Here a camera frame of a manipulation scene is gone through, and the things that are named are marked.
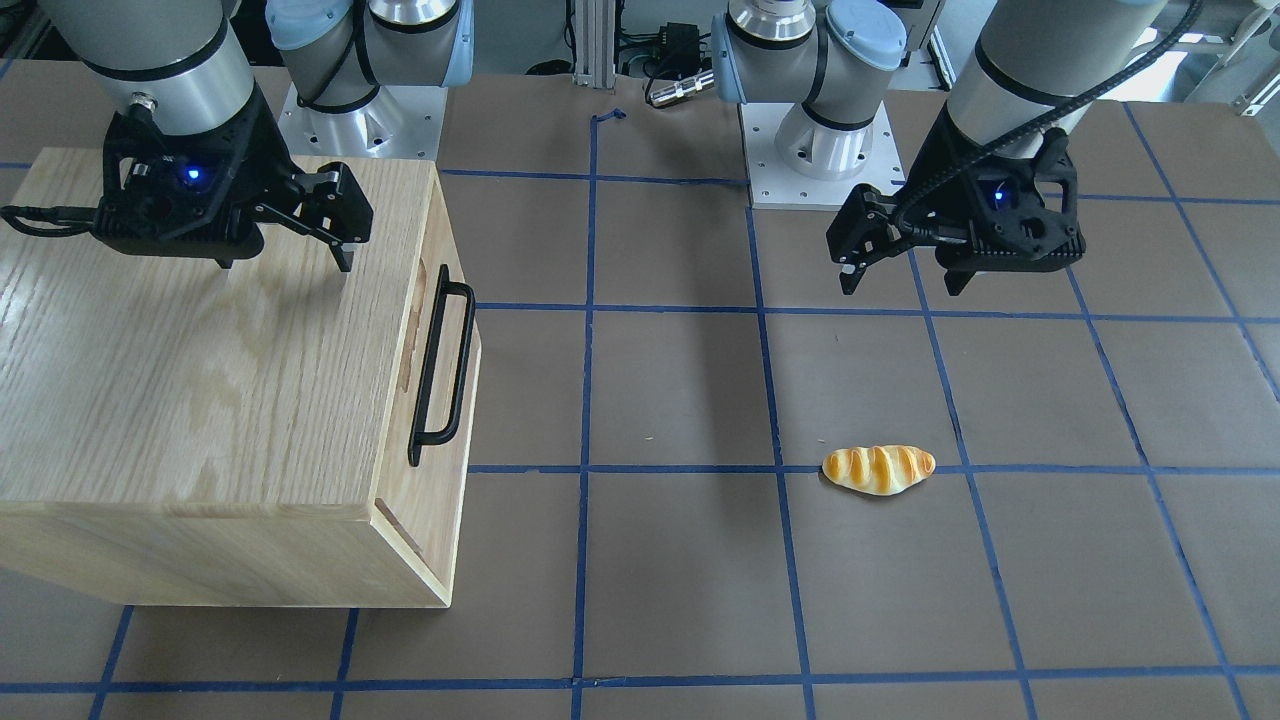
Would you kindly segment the silver metal cylinder connector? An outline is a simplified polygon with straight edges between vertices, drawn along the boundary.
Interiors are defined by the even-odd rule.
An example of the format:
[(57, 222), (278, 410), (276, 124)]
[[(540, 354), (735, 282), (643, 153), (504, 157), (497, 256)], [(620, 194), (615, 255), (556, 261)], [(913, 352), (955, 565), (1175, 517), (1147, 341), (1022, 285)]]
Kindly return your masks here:
[(650, 85), (644, 94), (645, 104), (664, 110), (692, 100), (716, 86), (716, 72), (701, 70), (687, 78), (676, 79), (663, 87)]

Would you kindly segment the striped golden bread roll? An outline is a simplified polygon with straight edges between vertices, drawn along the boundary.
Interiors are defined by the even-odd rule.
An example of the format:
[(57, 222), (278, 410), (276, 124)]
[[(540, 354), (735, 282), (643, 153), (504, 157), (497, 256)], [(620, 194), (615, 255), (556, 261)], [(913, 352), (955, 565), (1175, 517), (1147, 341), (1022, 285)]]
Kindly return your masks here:
[(932, 454), (906, 445), (838, 448), (820, 464), (836, 486), (876, 497), (900, 495), (931, 478), (936, 468)]

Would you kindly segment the light wooden drawer cabinet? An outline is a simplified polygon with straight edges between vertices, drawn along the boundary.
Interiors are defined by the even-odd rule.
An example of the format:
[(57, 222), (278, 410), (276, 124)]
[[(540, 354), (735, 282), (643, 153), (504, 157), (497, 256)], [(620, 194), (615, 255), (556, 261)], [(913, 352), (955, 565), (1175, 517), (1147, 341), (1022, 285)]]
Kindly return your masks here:
[(115, 603), (443, 609), (481, 354), (433, 161), (349, 273), (3, 229), (3, 566)]

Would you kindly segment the aluminium profile post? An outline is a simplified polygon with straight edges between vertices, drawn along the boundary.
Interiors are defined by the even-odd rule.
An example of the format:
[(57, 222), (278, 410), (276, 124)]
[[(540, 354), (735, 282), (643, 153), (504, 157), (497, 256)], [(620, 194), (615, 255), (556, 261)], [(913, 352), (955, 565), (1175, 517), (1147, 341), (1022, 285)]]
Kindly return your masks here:
[(617, 1), (571, 1), (573, 82), (612, 91), (616, 86)]

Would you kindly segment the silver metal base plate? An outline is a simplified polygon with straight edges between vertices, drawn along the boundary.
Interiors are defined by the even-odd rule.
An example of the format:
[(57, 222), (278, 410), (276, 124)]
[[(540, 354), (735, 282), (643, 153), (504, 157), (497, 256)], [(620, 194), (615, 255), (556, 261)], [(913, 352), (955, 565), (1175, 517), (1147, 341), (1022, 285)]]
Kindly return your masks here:
[(279, 129), (293, 154), (436, 160), (448, 88), (390, 86), (366, 106), (326, 114), (297, 105), (292, 87), (279, 115)]
[(740, 119), (755, 209), (837, 211), (855, 184), (883, 195), (905, 184), (884, 105), (855, 131), (820, 126), (788, 102), (745, 104)]

